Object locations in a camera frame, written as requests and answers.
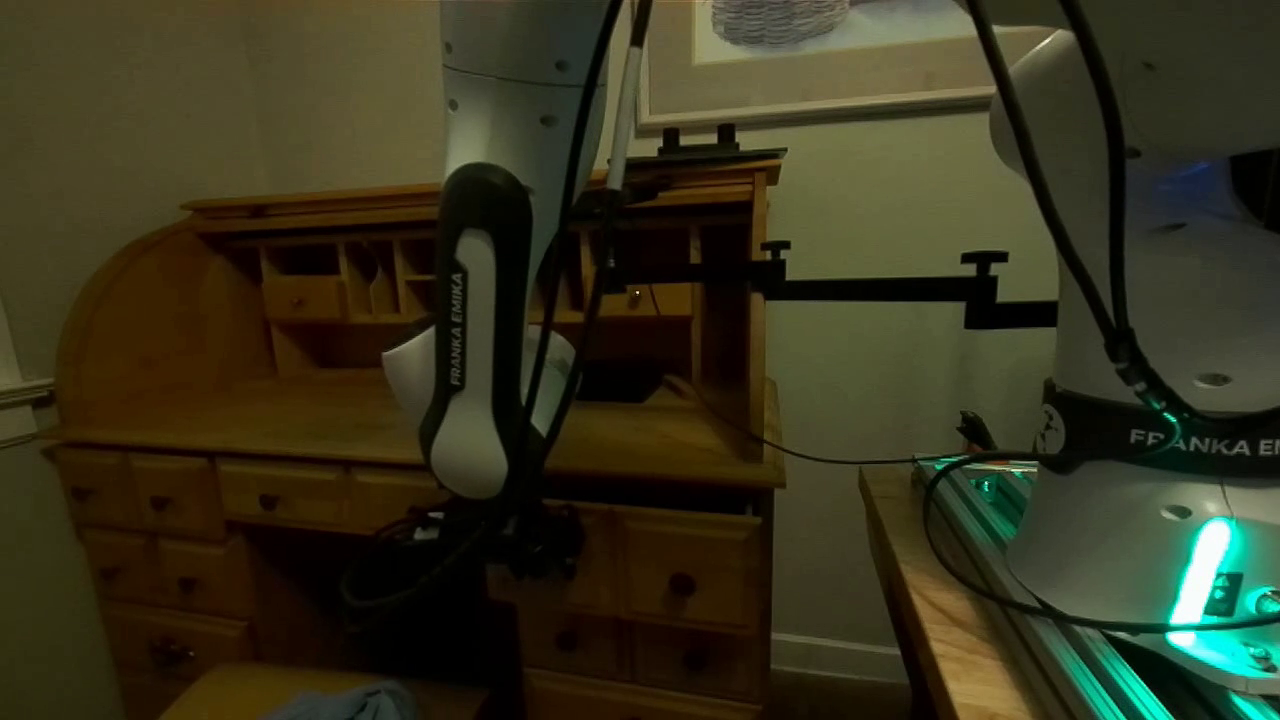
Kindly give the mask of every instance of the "wooden table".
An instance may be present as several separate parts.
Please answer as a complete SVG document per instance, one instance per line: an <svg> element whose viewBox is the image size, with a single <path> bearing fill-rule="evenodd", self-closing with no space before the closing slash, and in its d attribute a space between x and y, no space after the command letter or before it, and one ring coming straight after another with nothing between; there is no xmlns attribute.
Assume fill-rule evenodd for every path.
<svg viewBox="0 0 1280 720"><path fill-rule="evenodd" d="M917 714L1065 714L1009 616L934 556L913 468L867 468L862 490Z"/></svg>

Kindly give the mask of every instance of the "wall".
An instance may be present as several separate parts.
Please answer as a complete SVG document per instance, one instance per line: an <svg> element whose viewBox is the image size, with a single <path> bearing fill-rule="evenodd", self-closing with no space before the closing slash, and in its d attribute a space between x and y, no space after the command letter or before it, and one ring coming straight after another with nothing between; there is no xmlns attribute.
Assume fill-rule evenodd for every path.
<svg viewBox="0 0 1280 720"><path fill-rule="evenodd" d="M0 5L0 297L28 376L125 240L266 189L241 0ZM118 714L55 475L0 448L0 714Z"/></svg>
<svg viewBox="0 0 1280 720"><path fill-rule="evenodd" d="M442 176L442 28L431 0L247 6L272 189ZM986 115L748 131L786 144L773 236L801 277L956 273L966 246L1014 246L1009 297L1054 297L1054 246ZM956 448L982 406L1009 448L1042 416L1054 333L966 335L956 307L773 304L767 371L786 439L828 454ZM865 550L856 468L789 462L775 533L775 662L902 681Z"/></svg>

